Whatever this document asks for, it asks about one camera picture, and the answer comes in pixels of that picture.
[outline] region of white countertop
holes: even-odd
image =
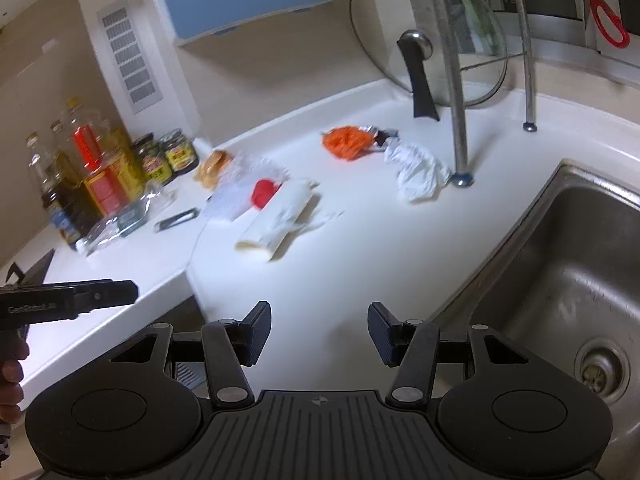
[[[33,326],[23,405],[191,294],[207,320],[241,319],[257,301],[270,302],[270,338],[258,364],[246,370],[256,394],[264,388],[386,391],[394,371],[382,365],[367,334],[372,301],[382,301],[399,319],[432,317],[508,234],[563,159],[640,189],[640,126],[546,96],[538,97],[538,133],[522,130],[523,117],[519,91],[468,110],[475,184],[446,187],[436,200],[415,205],[398,198],[396,170],[381,153],[345,162],[320,142],[319,132],[332,126],[398,128],[404,140],[420,142],[453,166],[449,110],[440,123],[414,120],[409,97],[384,81],[227,143],[232,152],[264,153],[292,176],[317,180],[318,210],[344,211],[314,232],[289,237],[268,264],[234,251],[255,212],[228,226],[207,225],[200,217],[162,234],[147,225],[88,260],[47,228],[18,254],[19,264],[27,268],[56,243],[48,282],[130,279],[140,299]],[[202,206],[208,196],[190,177],[171,186],[179,196],[163,218]]]

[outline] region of paper roll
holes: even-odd
[[[287,180],[236,243],[236,250],[252,251],[265,261],[273,258],[285,236],[296,229],[296,220],[311,200],[306,180]]]

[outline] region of sink drain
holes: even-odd
[[[575,357],[574,377],[607,404],[612,404],[629,384],[629,361],[623,349],[612,341],[591,339],[580,347]]]

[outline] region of sink basin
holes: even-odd
[[[590,387],[614,421],[598,473],[640,479],[638,194],[560,166],[435,322],[489,325]]]

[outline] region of glass jar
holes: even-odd
[[[133,143],[133,150],[149,180],[165,186],[174,179],[174,172],[164,157],[164,151],[154,140],[154,134],[146,134]]]
[[[182,134],[182,130],[174,130],[160,139],[162,149],[166,155],[174,174],[182,175],[195,170],[200,161],[191,141]]]

